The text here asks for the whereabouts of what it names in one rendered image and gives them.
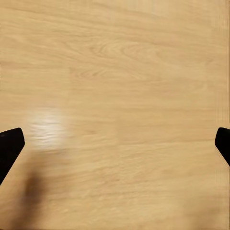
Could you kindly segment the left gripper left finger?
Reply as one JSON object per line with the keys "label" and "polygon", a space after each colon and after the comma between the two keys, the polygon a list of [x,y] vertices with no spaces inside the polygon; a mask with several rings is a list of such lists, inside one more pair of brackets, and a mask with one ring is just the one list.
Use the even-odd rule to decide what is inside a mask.
{"label": "left gripper left finger", "polygon": [[0,185],[25,146],[20,127],[0,133]]}

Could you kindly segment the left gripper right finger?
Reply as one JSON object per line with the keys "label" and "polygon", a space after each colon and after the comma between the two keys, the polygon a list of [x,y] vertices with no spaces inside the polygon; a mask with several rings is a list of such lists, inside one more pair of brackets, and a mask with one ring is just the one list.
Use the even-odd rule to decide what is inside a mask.
{"label": "left gripper right finger", "polygon": [[220,127],[217,131],[215,144],[226,162],[230,165],[230,129]]}

